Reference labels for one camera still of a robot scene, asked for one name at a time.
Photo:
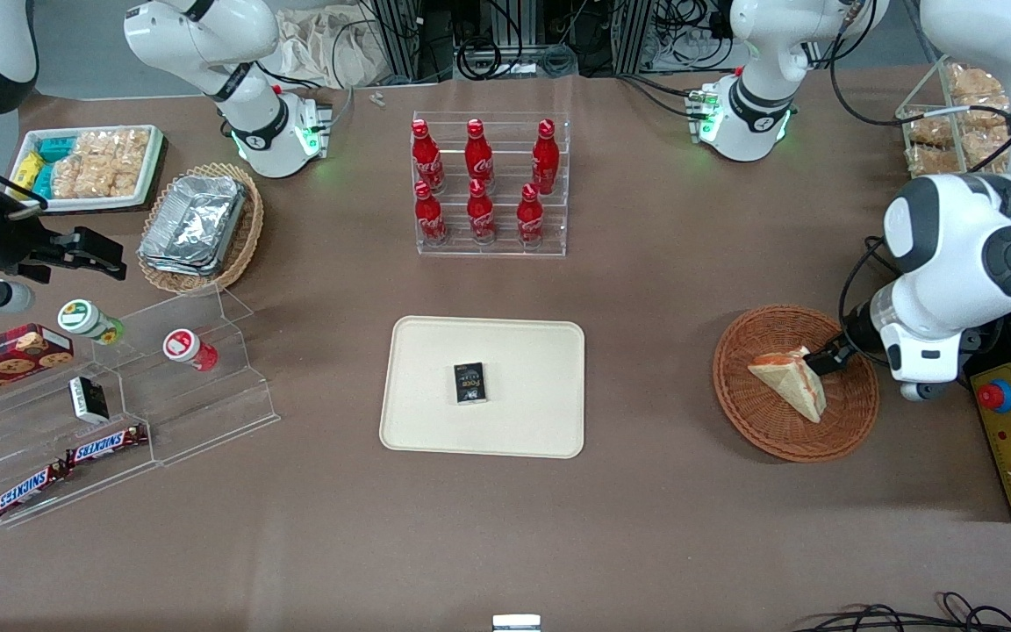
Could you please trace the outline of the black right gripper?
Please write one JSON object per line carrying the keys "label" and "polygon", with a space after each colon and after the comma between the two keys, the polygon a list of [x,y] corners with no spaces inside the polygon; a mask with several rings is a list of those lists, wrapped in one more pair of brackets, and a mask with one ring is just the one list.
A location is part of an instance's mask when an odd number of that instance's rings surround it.
{"label": "black right gripper", "polygon": [[12,205],[0,205],[0,273],[47,284],[48,268],[89,269],[124,281],[124,247],[91,228],[74,228],[74,254],[56,243],[60,233],[49,231],[36,217],[11,220]]}

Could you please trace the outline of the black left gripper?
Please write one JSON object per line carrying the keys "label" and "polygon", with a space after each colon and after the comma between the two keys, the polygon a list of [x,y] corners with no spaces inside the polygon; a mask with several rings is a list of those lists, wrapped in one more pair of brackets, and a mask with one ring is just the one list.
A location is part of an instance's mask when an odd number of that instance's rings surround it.
{"label": "black left gripper", "polygon": [[846,340],[830,340],[818,351],[807,355],[807,364],[819,377],[846,370],[857,353],[874,363],[886,363],[886,347],[871,321],[871,303],[860,303],[842,317],[842,332]]}

